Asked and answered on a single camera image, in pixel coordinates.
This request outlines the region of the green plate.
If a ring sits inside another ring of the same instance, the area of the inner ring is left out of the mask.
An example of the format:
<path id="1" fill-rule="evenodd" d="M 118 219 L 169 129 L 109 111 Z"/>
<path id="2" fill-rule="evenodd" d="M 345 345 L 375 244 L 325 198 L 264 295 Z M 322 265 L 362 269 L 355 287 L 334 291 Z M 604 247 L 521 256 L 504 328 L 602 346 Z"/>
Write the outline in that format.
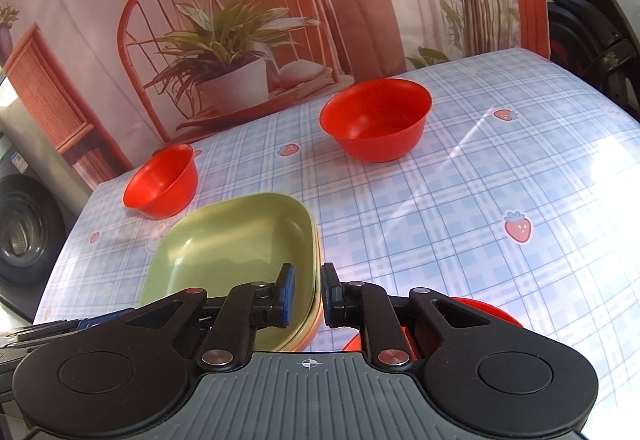
<path id="1" fill-rule="evenodd" d="M 314 219 L 294 197 L 274 192 L 209 204 L 184 216 L 152 241 L 156 246 L 139 304 L 151 304 L 189 287 L 210 297 L 235 285 L 273 282 L 283 264 L 314 260 Z M 260 330 L 259 351 L 286 351 L 298 322 Z"/>

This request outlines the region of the red bowl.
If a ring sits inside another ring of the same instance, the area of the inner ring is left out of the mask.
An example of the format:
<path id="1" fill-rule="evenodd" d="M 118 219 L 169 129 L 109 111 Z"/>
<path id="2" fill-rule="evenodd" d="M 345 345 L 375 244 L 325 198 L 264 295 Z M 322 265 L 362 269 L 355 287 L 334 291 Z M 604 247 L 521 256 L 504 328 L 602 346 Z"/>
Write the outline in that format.
<path id="1" fill-rule="evenodd" d="M 379 78 L 336 94 L 320 111 L 319 123 L 348 155 L 385 163 L 416 148 L 432 108 L 424 86 L 405 78 Z"/>
<path id="2" fill-rule="evenodd" d="M 194 149 L 184 143 L 155 153 L 129 180 L 122 204 L 153 219 L 183 211 L 198 187 L 194 155 Z"/>
<path id="3" fill-rule="evenodd" d="M 508 312 L 505 312 L 491 304 L 485 303 L 485 301 L 477 301 L 476 299 L 466 297 L 454 297 L 454 300 L 459 304 L 468 306 L 479 312 L 487 313 L 489 316 L 500 319 L 504 322 L 509 322 L 517 327 L 523 326 L 520 321 L 513 318 Z M 457 329 L 462 329 L 462 327 L 477 327 L 477 323 L 475 321 L 472 321 L 468 316 L 462 315 L 460 312 L 455 312 L 454 310 L 445 307 L 440 308 L 439 311 L 452 327 L 457 327 Z M 343 347 L 343 351 L 345 352 L 355 352 L 360 350 L 361 340 L 359 334 L 352 336 L 352 338 L 350 338 L 347 344 Z"/>

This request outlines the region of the washing machine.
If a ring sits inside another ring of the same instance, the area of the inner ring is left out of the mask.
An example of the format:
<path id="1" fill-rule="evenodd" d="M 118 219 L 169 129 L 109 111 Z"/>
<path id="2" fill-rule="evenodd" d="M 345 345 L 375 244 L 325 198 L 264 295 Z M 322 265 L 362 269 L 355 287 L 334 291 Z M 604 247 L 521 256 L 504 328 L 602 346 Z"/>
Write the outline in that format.
<path id="1" fill-rule="evenodd" d="M 27 322 L 77 220 L 61 197 L 63 171 L 13 85 L 1 78 L 1 304 Z"/>

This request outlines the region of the plaid strawberry tablecloth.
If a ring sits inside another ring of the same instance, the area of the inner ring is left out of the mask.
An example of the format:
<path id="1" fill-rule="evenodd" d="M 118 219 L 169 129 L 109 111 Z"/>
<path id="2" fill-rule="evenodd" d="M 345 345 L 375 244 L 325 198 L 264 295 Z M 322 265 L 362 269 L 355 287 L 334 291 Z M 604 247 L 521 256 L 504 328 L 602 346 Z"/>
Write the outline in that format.
<path id="1" fill-rule="evenodd" d="M 402 159 L 366 164 L 309 101 L 198 142 L 200 208 L 282 192 L 314 214 L 343 279 L 499 306 L 586 356 L 589 425 L 639 415 L 639 125 L 523 49 L 410 74 L 434 99 Z"/>

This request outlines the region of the printed room backdrop cloth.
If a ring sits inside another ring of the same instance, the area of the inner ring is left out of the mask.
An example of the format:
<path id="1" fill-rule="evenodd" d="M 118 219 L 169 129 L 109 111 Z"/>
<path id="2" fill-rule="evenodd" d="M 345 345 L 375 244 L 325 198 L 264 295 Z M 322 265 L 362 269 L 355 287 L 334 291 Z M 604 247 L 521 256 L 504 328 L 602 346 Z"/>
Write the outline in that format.
<path id="1" fill-rule="evenodd" d="M 373 78 L 549 50 L 547 0 L 1 0 L 1 69 L 89 186 Z"/>

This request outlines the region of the black exercise bike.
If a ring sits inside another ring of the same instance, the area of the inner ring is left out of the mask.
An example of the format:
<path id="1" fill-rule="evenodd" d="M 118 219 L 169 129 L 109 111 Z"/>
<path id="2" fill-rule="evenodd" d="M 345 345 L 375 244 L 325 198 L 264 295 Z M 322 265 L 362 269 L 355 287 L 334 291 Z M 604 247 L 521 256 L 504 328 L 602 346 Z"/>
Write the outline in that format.
<path id="1" fill-rule="evenodd" d="M 639 38 L 617 0 L 550 0 L 551 60 L 634 119 L 639 117 Z"/>

